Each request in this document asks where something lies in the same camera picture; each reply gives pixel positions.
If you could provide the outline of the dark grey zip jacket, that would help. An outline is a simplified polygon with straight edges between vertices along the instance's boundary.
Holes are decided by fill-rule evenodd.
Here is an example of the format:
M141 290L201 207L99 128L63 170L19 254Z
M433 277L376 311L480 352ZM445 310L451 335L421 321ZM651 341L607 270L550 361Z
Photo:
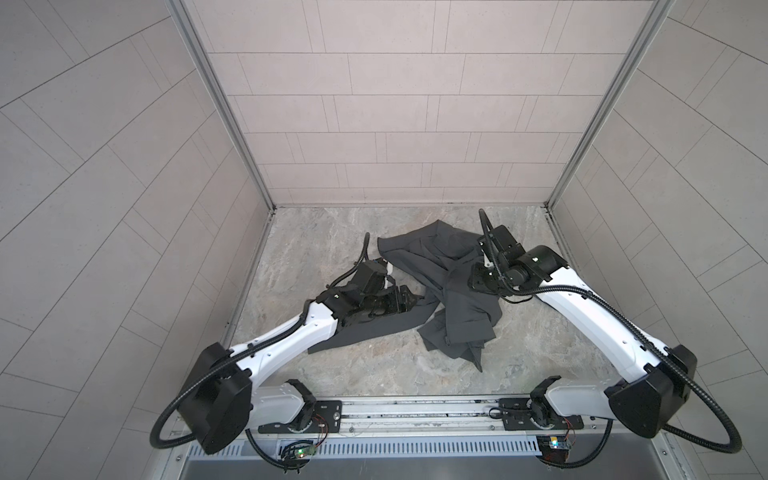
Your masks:
M469 288L473 267L483 262L478 234L437 220L420 229L377 240L378 252L425 287L408 312L345 327L310 348L310 354L417 329L429 351L461 358L482 370L485 344L496 338L502 317L498 297Z

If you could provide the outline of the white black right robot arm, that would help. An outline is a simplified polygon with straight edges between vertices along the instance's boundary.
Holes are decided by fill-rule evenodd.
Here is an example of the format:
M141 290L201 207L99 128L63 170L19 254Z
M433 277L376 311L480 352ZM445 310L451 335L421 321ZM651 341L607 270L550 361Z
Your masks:
M491 227L487 219L481 226L478 244L484 259L473 266L469 287L503 299L538 298L585 335L618 372L614 380L594 383L545 379L530 393L534 422L549 428L562 417L593 416L616 420L641 437L655 437L688 400L690 389L650 349L656 347L685 373L695 369L693 353L683 346L668 348L646 333L632 333L633 326L603 306L601 297L551 248L525 249L506 226Z

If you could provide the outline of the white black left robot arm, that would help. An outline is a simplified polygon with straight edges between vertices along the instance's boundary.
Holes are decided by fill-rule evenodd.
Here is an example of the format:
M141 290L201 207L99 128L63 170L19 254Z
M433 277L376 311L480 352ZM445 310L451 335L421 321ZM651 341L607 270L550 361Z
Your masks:
M275 424L290 431L310 428L316 398L298 380L277 387L264 381L282 366L356 327L389 327L409 315L421 296L398 285L384 259L362 260L305 302L294 319L248 343L220 343L199 355L175 406L196 441L215 454L248 428Z

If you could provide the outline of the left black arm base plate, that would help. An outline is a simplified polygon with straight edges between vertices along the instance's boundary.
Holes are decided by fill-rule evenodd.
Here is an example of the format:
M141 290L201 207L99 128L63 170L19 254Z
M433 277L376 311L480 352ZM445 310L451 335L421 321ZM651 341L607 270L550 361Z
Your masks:
M309 435L338 433L340 431L343 402L339 400L317 401L312 412L304 408L298 417L288 424L271 423L261 425L259 434Z

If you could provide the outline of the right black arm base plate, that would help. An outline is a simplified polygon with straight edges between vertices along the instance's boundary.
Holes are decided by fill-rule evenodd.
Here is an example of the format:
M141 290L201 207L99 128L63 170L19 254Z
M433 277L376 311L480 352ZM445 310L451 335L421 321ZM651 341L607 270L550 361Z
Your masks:
M540 412L532 407L533 401L524 397L502 398L491 407L488 417L501 421L505 431L523 430L582 430L584 421L581 416L562 417L553 410Z

